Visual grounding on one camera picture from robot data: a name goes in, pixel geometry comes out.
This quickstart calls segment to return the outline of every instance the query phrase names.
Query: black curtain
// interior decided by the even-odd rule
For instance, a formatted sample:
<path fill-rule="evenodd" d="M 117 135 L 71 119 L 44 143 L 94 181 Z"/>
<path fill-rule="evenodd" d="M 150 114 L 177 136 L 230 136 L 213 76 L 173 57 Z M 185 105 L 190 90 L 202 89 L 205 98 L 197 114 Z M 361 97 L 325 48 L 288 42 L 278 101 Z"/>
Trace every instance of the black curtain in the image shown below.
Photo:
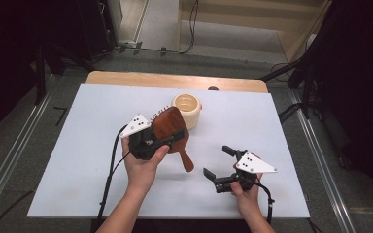
<path fill-rule="evenodd" d="M 322 28 L 288 83 L 315 80 L 340 154 L 373 179 L 373 1 L 333 1 Z"/>
<path fill-rule="evenodd" d="M 36 83 L 29 66 L 33 37 L 22 8 L 22 3 L 0 4 L 0 121 Z"/>

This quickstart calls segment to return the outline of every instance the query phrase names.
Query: black cable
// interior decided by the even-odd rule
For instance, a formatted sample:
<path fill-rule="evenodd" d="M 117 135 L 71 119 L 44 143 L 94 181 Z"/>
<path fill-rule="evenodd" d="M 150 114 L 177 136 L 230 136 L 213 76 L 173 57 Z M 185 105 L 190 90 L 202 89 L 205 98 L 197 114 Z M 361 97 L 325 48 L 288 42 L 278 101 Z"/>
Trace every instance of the black cable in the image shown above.
<path fill-rule="evenodd" d="M 268 222 L 268 224 L 271 224 L 271 220 L 272 220 L 272 207 L 273 207 L 273 204 L 275 202 L 274 199 L 271 198 L 271 192 L 269 191 L 269 189 L 262 185 L 261 183 L 254 183 L 255 185 L 261 187 L 265 193 L 268 195 L 268 214 L 267 214 L 267 217 L 266 217 L 266 221 Z"/>
<path fill-rule="evenodd" d="M 114 148 L 112 150 L 112 156 L 111 156 L 110 172 L 109 172 L 108 178 L 107 178 L 106 183 L 105 183 L 105 190 L 104 190 L 104 194 L 102 196 L 102 201 L 101 201 L 101 203 L 99 203 L 99 205 L 101 205 L 101 207 L 99 208 L 98 217 L 96 219 L 96 229 L 98 229 L 101 226 L 101 223 L 102 223 L 102 215 L 104 213 L 105 205 L 107 203 L 108 192 L 109 192 L 109 188 L 111 186 L 112 175 L 114 174 L 114 172 L 117 169 L 118 165 L 124 160 L 124 158 L 127 155 L 129 155 L 129 153 L 128 153 L 126 156 L 124 156 L 118 162 L 117 166 L 114 168 L 115 154 L 116 154 L 116 151 L 117 151 L 117 145 L 118 145 L 118 141 L 119 141 L 119 135 L 123 131 L 123 129 L 125 129 L 125 127 L 126 127 L 126 125 L 124 125 L 122 127 L 122 129 L 118 132 L 118 134 L 117 134 L 117 136 L 115 138 L 115 141 L 114 141 Z"/>
<path fill-rule="evenodd" d="M 297 110 L 302 108 L 302 103 L 292 104 L 287 107 L 283 112 L 278 114 L 278 118 L 280 119 L 280 123 L 283 124 L 290 116 L 292 116 Z"/>
<path fill-rule="evenodd" d="M 322 233 L 322 231 L 318 228 L 318 226 L 316 224 L 314 224 L 313 221 L 311 221 L 310 218 L 307 218 L 307 221 L 308 221 L 308 223 L 310 223 L 311 229 L 313 230 L 314 233 L 317 233 L 316 230 L 318 230 Z"/>
<path fill-rule="evenodd" d="M 272 72 L 272 71 L 274 70 L 274 68 L 275 68 L 276 66 L 278 66 L 278 65 L 288 65 L 289 68 L 293 69 L 293 67 L 291 67 L 289 63 L 284 63 L 284 62 L 283 62 L 283 63 L 277 63 L 277 64 L 273 65 L 273 66 L 271 67 L 271 69 L 269 69 L 269 72 Z M 277 77 L 275 77 L 274 79 L 277 80 L 277 81 L 279 81 L 279 82 L 286 82 L 285 80 L 280 80 L 280 79 L 278 79 Z"/>
<path fill-rule="evenodd" d="M 184 51 L 173 51 L 173 50 L 165 50 L 165 51 L 163 51 L 163 50 L 155 50 L 155 49 L 118 47 L 116 50 L 112 50 L 111 52 L 114 52 L 114 51 L 117 51 L 117 50 L 121 50 L 122 48 L 124 48 L 125 50 L 159 51 L 159 52 L 174 53 L 174 54 L 185 54 L 185 53 L 188 53 L 190 50 L 192 50 L 193 45 L 195 43 L 195 23 L 196 23 L 196 16 L 198 15 L 198 5 L 199 5 L 199 1 L 195 0 L 195 3 L 193 4 L 193 7 L 192 7 L 192 9 L 190 11 L 190 15 L 189 15 L 189 30 L 190 30 L 191 39 L 190 39 L 189 47 L 186 50 L 184 50 Z"/>
<path fill-rule="evenodd" d="M 32 189 L 32 190 L 29 190 L 28 192 L 26 192 L 25 194 L 23 194 L 21 197 L 19 197 L 8 209 L 6 209 L 4 211 L 4 213 L 2 213 L 0 215 L 0 221 L 2 220 L 2 218 L 4 218 L 4 216 L 14 207 L 16 206 L 19 202 L 21 202 L 23 199 L 25 199 L 27 196 L 29 196 L 31 193 L 35 192 L 36 191 L 36 187 L 38 185 L 35 185 L 35 187 Z"/>

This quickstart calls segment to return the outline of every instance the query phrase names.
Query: black equipment stand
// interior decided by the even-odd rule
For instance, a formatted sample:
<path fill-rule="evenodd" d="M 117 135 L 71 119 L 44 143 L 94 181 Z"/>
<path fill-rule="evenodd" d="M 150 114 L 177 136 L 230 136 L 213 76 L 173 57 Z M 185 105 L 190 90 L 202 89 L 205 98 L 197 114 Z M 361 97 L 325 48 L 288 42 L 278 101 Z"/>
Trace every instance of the black equipment stand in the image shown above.
<path fill-rule="evenodd" d="M 88 72 L 95 70 L 93 66 L 86 63 L 76 55 L 66 50 L 65 48 L 53 43 L 46 42 L 44 40 L 38 40 L 36 45 L 36 84 L 37 84 L 37 96 L 35 105 L 39 105 L 44 98 L 47 89 L 45 83 L 45 61 L 47 61 L 51 71 L 56 75 L 63 75 L 65 71 L 65 65 L 59 57 L 59 54 L 68 57 L 76 64 L 80 65 Z"/>
<path fill-rule="evenodd" d="M 295 61 L 281 67 L 280 69 L 265 75 L 260 80 L 268 82 L 285 72 L 295 69 L 287 81 L 289 88 L 298 88 L 303 81 L 305 81 L 302 94 L 302 112 L 308 119 L 308 102 L 310 99 L 311 88 L 314 80 L 314 70 L 317 63 L 317 57 L 324 50 L 324 45 L 329 42 L 329 32 L 332 26 L 342 14 L 342 8 L 338 7 L 337 1 L 333 2 L 329 7 L 327 16 L 325 17 L 322 27 L 317 34 L 317 37 L 311 43 L 311 46 L 305 53 Z"/>

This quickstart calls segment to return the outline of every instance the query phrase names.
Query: wooden table edge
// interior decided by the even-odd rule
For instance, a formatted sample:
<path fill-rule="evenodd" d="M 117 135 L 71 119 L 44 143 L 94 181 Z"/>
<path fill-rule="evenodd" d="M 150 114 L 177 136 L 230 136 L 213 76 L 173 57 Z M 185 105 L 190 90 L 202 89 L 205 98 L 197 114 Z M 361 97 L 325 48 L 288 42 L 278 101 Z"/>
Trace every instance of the wooden table edge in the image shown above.
<path fill-rule="evenodd" d="M 220 77 L 169 75 L 139 72 L 93 71 L 85 84 L 110 84 L 143 87 L 208 89 L 211 86 L 224 91 L 268 93 L 264 81 Z"/>

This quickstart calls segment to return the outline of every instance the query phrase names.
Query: right hand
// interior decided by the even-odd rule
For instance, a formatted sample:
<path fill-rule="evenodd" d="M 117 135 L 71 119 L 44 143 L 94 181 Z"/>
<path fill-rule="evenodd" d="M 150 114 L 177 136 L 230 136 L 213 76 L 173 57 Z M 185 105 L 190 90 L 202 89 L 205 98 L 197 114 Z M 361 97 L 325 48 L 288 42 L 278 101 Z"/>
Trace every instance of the right hand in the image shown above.
<path fill-rule="evenodd" d="M 122 138 L 122 156 L 129 153 L 129 140 Z M 135 158 L 129 154 L 125 159 L 126 173 L 128 174 L 128 189 L 147 194 L 153 185 L 158 164 L 163 160 L 169 147 L 164 145 L 160 147 L 150 160 Z"/>
<path fill-rule="evenodd" d="M 243 218 L 253 216 L 255 212 L 260 213 L 258 204 L 259 186 L 253 185 L 250 190 L 244 191 L 241 185 L 237 182 L 231 183 L 232 194 L 237 199 L 238 210 Z"/>

